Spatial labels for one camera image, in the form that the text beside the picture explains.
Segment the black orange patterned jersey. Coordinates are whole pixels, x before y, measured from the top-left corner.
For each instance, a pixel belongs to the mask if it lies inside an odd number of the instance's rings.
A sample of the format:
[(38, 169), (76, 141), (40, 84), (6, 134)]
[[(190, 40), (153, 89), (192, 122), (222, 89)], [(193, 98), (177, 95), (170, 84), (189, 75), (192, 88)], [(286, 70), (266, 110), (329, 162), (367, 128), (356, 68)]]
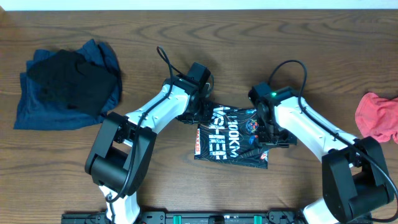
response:
[(267, 169), (268, 152), (254, 108), (214, 104), (210, 122), (198, 125), (195, 160)]

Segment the red t-shirt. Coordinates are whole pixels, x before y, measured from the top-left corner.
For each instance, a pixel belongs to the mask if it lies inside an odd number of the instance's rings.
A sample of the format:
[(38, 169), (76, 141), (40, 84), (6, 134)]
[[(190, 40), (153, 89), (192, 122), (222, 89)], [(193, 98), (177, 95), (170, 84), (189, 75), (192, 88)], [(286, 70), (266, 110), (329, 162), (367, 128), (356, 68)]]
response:
[(391, 139), (397, 143), (397, 98), (381, 98), (366, 93), (356, 109), (355, 122), (362, 136), (371, 136), (378, 142)]

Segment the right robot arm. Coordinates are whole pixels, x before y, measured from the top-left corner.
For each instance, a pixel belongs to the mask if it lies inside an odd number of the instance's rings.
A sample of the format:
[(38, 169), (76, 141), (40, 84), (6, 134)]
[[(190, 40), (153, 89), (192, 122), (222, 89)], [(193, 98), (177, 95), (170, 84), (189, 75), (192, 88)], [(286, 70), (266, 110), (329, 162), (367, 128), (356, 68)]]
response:
[(290, 87), (260, 83), (248, 93), (259, 116), (259, 143), (287, 147), (301, 141), (322, 164), (322, 198), (302, 209), (305, 223), (372, 223), (373, 210), (397, 198), (381, 145), (331, 124)]

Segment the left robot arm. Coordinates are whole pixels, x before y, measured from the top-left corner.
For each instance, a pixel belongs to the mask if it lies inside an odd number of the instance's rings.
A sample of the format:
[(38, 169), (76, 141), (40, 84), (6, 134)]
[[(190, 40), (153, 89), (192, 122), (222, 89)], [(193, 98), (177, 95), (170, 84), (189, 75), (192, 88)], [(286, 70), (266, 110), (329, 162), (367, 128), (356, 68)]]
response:
[(151, 160), (157, 135), (173, 119), (187, 124), (209, 121), (206, 99), (213, 76), (177, 75), (165, 80), (158, 95), (139, 109), (107, 115), (85, 163), (106, 200), (107, 223), (134, 223), (141, 209), (137, 190)]

